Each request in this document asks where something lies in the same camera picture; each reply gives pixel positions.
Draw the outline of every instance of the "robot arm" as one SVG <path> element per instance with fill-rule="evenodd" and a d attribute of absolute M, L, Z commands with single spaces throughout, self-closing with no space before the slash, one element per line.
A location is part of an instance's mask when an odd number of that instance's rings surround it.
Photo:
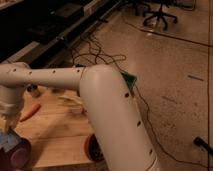
<path fill-rule="evenodd" d="M 1 89 L 7 90 L 0 101 L 13 106 L 0 108 L 2 115 L 19 113 L 21 107 L 14 106 L 22 104 L 27 84 L 79 90 L 110 170 L 159 170 L 140 113 L 121 74 L 112 67 L 31 70 L 21 63 L 0 65 L 0 73 Z"/>

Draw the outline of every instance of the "orange object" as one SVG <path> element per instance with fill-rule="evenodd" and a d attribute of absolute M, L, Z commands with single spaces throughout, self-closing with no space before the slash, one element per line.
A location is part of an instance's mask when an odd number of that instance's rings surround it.
<path fill-rule="evenodd" d="M 30 119 L 33 115 L 35 115 L 39 111 L 40 108 L 41 108 L 41 104 L 39 104 L 39 103 L 35 104 L 31 108 L 31 110 L 28 113 L 26 113 L 23 118 L 20 119 L 20 122 L 24 122 L 24 121 Z"/>

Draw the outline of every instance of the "floor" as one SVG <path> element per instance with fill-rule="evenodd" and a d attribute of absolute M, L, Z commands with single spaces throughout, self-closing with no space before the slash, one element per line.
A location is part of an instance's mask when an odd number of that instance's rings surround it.
<path fill-rule="evenodd" d="M 213 1 L 197 0 L 194 11 L 165 10 L 179 19 L 177 24 L 168 20 L 167 31 L 154 20 L 144 27 L 144 18 L 135 16 L 131 6 L 115 11 L 90 37 L 92 46 L 97 49 L 101 45 L 107 54 L 127 57 L 118 64 L 138 78 L 136 97 L 163 170 L 213 171 L 213 157 L 193 144 L 199 136 L 213 146 Z M 76 51 L 88 53 L 88 43 L 84 41 Z M 85 55 L 75 62 L 91 65 L 91 60 L 91 55 Z M 150 107 L 148 117 L 138 93 Z M 107 166 L 101 163 L 62 170 L 101 171 Z"/>

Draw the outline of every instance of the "chair base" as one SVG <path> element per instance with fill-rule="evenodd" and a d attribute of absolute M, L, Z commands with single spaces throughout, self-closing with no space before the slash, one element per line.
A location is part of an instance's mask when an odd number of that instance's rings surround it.
<path fill-rule="evenodd" d="M 164 25 L 165 25 L 163 28 L 164 30 L 168 29 L 168 23 L 167 23 L 165 17 L 173 18 L 174 19 L 173 22 L 178 23 L 178 18 L 176 16 L 163 12 L 163 4 L 161 4 L 160 9 L 158 11 L 146 11 L 143 13 L 143 15 L 145 16 L 147 13 L 153 14 L 153 15 L 151 15 L 150 17 L 148 17 L 144 20 L 144 22 L 143 22 L 144 26 L 147 26 L 148 21 L 155 17 L 157 18 L 157 21 L 159 21 L 161 19 L 164 22 Z"/>
<path fill-rule="evenodd" d="M 119 5 L 118 10 L 120 11 L 122 7 L 129 5 L 129 4 L 132 4 L 133 8 L 135 9 L 136 16 L 140 15 L 140 12 L 139 12 L 138 6 L 137 6 L 138 4 L 141 4 L 145 7 L 147 7 L 147 12 L 151 10 L 151 7 L 148 4 L 146 4 L 144 2 L 137 2 L 137 0 L 132 0 L 132 2 L 124 0 L 123 3 L 121 3 L 121 5 Z"/>

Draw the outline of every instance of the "office chair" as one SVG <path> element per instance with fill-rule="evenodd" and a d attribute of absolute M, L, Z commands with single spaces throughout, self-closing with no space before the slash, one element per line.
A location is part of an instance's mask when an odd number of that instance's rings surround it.
<path fill-rule="evenodd" d="M 144 15 L 144 16 L 145 16 L 147 13 L 153 14 L 153 15 L 150 16 L 150 17 L 148 17 L 148 18 L 146 18 L 146 19 L 144 20 L 144 22 L 143 22 L 143 25 L 144 25 L 144 26 L 147 26 L 148 21 L 156 17 L 156 18 L 157 18 L 157 21 L 159 21 L 160 19 L 163 20 L 164 25 L 165 25 L 165 26 L 164 26 L 164 30 L 167 30 L 167 28 L 168 28 L 168 23 L 167 23 L 165 17 L 171 17 L 171 18 L 173 18 L 173 19 L 174 19 L 174 21 L 173 21 L 174 23 L 177 23 L 177 22 L 178 22 L 178 18 L 177 18 L 176 16 L 163 12 L 163 6 L 166 5 L 167 7 L 169 7 L 169 5 L 171 5 L 171 3 L 173 2 L 173 0 L 157 0 L 156 2 L 161 4 L 161 5 L 160 5 L 160 9 L 159 9 L 158 11 L 144 11 L 144 12 L 143 12 L 143 15 Z"/>
<path fill-rule="evenodd" d="M 132 4 L 133 8 L 135 9 L 136 16 L 138 16 L 140 14 L 138 11 L 138 6 L 137 6 L 138 4 L 146 6 L 147 11 L 151 10 L 151 7 L 148 4 L 141 2 L 140 0 L 122 0 L 121 5 L 119 5 L 119 7 L 118 7 L 118 10 L 120 10 L 123 6 L 128 5 L 128 4 Z"/>

